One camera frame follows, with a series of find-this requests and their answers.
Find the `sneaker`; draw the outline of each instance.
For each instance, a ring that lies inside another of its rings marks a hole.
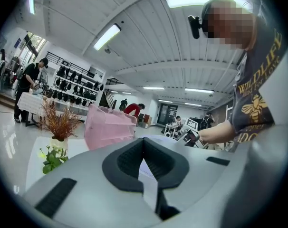
[[[14,117],[14,121],[15,121],[16,123],[18,123],[18,124],[20,123],[20,119],[19,119],[19,118],[15,118],[15,117]]]

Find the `pink plastic bin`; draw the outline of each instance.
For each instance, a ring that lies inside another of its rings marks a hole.
[[[91,150],[113,143],[133,139],[136,118],[121,111],[90,105],[86,125],[85,141]]]

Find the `white ceiling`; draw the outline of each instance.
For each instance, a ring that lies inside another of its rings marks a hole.
[[[85,57],[134,89],[144,92],[143,86],[164,86],[165,90],[155,92],[157,98],[207,108],[232,95],[242,51],[234,53],[204,36],[193,39],[187,16],[200,16],[201,6],[170,9],[165,0],[35,2],[35,15],[29,13],[27,0],[16,8],[14,15],[20,27]],[[121,32],[96,51],[93,45],[114,23]],[[212,97],[186,93],[186,87],[212,89],[215,93]]]

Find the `glossy floor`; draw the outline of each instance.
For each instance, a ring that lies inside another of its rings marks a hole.
[[[28,162],[33,144],[38,136],[51,137],[51,133],[41,131],[35,126],[26,127],[13,120],[12,109],[0,105],[0,174],[9,190],[22,195],[25,190]],[[77,130],[77,137],[71,139],[83,139],[85,125],[81,124]],[[161,128],[137,127],[136,137],[143,134],[161,134]]]

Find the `yellow bee logo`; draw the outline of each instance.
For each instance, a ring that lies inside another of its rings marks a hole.
[[[268,105],[262,96],[259,95],[254,95],[252,103],[253,104],[245,104],[241,111],[244,114],[250,114],[251,122],[258,123],[261,118],[262,109],[268,107]]]

